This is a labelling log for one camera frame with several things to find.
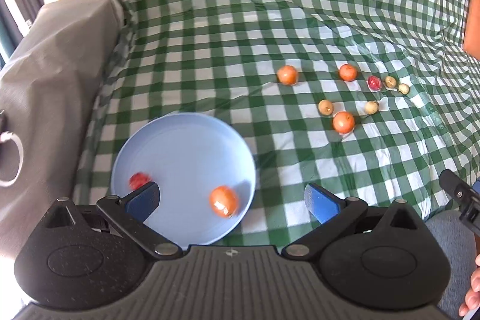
ribbed gray surface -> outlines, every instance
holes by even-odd
[[[373,313],[335,297],[309,263],[272,247],[192,247],[157,262],[139,288],[100,309],[62,313],[27,306],[17,320],[447,320],[433,307]]]

tan fruit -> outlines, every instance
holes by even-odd
[[[318,111],[321,115],[330,115],[333,113],[333,104],[328,100],[321,100],[318,104]]]
[[[365,112],[367,114],[375,114],[378,111],[378,103],[375,102],[374,100],[369,100],[365,104]]]
[[[398,91],[400,91],[403,95],[407,95],[410,91],[410,88],[405,83],[401,83],[398,86]]]
[[[385,78],[385,86],[388,88],[395,88],[397,86],[397,81],[393,76],[387,76]]]

blue plate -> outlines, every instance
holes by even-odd
[[[145,224],[186,249],[211,244],[237,226],[255,192],[255,164],[243,138],[217,118],[199,113],[166,115],[140,128],[113,165],[112,194],[130,192],[129,178],[149,174],[160,188],[160,205]],[[240,207],[231,218],[212,210],[217,186],[233,188]]]

metal screw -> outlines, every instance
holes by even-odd
[[[178,252],[178,250],[178,247],[172,243],[162,243],[155,246],[155,252],[162,256],[174,255]]]
[[[310,252],[310,249],[303,244],[290,244],[285,251],[290,256],[300,257],[307,255]]]

green and white checkered tablecloth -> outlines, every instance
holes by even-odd
[[[469,0],[122,0],[121,34],[87,132],[75,200],[108,189],[116,154],[142,125],[174,111],[231,124],[254,154],[253,204],[223,243],[285,245],[314,226],[310,181],[369,204],[405,198],[428,217],[448,202],[438,175],[479,176],[480,63],[461,49]],[[338,77],[340,65],[361,70]],[[295,66],[300,82],[277,83]],[[392,75],[407,96],[372,93]],[[317,104],[356,116],[340,136]],[[363,105],[380,102],[366,116]]]

